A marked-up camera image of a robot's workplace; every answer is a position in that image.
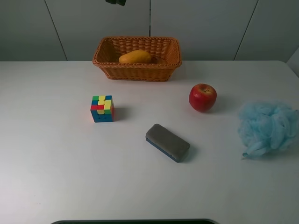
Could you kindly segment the black picker gripper tip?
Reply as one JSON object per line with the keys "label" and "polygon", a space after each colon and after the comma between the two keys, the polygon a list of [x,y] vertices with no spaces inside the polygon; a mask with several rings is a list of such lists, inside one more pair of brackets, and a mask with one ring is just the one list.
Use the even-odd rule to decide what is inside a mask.
{"label": "black picker gripper tip", "polygon": [[120,6],[125,6],[126,0],[106,0],[107,3],[109,4],[114,4],[114,5],[120,5]]}

